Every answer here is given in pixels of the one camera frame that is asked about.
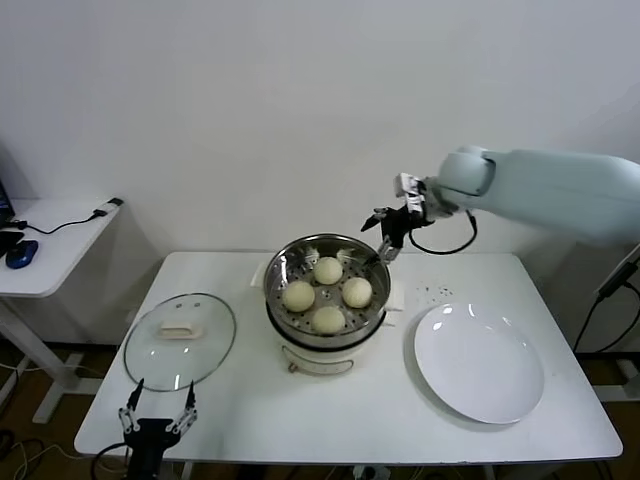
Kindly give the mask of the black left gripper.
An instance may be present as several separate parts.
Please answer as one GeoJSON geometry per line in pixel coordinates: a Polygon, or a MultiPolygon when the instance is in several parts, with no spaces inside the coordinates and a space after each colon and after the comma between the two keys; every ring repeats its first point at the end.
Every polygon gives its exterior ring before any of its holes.
{"type": "Polygon", "coordinates": [[[118,410],[125,444],[132,450],[126,473],[128,480],[158,479],[164,453],[173,447],[173,433],[186,433],[198,416],[194,382],[191,382],[185,407],[174,421],[153,418],[138,421],[136,408],[143,389],[144,380],[141,379],[126,405],[118,410]]]}

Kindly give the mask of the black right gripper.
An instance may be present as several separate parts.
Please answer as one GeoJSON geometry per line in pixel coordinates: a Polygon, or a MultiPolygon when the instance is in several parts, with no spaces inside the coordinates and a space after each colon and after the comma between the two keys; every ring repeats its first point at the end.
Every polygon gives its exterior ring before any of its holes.
{"type": "Polygon", "coordinates": [[[367,260],[367,264],[389,264],[393,262],[404,247],[405,237],[418,225],[418,214],[405,205],[399,209],[377,207],[368,217],[361,231],[367,231],[381,224],[382,243],[367,260]]]}

